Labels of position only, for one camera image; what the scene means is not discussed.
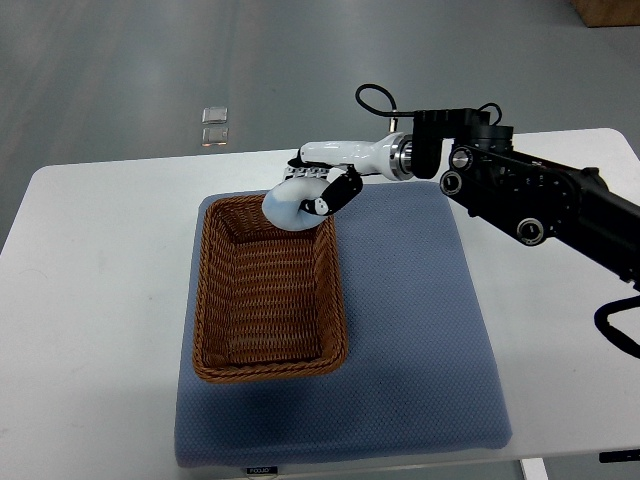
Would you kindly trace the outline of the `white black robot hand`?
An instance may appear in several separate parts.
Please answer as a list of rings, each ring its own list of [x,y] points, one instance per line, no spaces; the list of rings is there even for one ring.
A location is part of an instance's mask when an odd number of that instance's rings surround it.
[[[288,161],[284,181],[319,180],[318,193],[313,193],[309,185],[304,187],[299,209],[315,216],[330,216],[361,192],[365,176],[411,179],[411,155],[412,136],[405,133],[391,133],[377,142],[309,142]]]

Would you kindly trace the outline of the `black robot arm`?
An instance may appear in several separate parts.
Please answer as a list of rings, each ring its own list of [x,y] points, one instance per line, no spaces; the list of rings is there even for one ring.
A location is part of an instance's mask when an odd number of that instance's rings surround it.
[[[383,111],[370,113],[413,121],[412,139],[392,157],[403,173],[436,177],[442,143],[453,142],[440,176],[444,195],[526,246],[556,238],[616,274],[639,282],[639,208],[612,193],[596,167],[578,169],[518,152],[513,129],[502,124],[500,107]]]

